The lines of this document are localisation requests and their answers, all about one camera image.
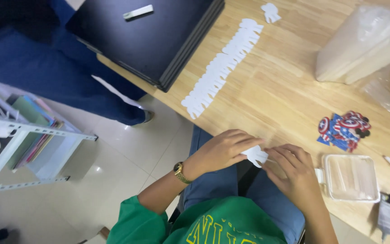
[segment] person's left hand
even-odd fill
[[[183,163],[183,175],[195,180],[204,173],[224,169],[246,159],[241,152],[263,143],[248,133],[232,129],[213,137]]]

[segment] white metal rack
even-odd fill
[[[16,114],[16,111],[2,99],[0,99],[0,106],[10,114]],[[24,182],[12,185],[0,185],[0,191],[68,180],[70,176],[65,175],[59,177],[59,174],[70,156],[79,146],[80,142],[84,139],[97,140],[97,136],[83,134],[62,116],[55,112],[54,114],[58,119],[64,121],[64,125],[61,129],[28,123],[26,119],[20,115],[17,121],[0,117],[0,128],[9,129],[16,132],[11,138],[10,142],[8,142],[7,146],[3,148],[2,152],[0,153],[0,172],[5,167],[7,161],[13,156],[14,152],[23,142],[28,133],[36,132],[54,135],[54,137],[44,147],[36,159],[25,165],[25,167],[27,167],[32,173],[35,174],[38,180],[34,182]]]

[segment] captain america shield sticker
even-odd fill
[[[328,129],[329,129],[329,118],[324,117],[318,124],[318,132],[323,135],[328,131]]]
[[[356,119],[342,119],[339,121],[339,125],[341,125],[342,127],[345,127],[345,128],[350,128],[350,129],[360,127],[360,123]]]

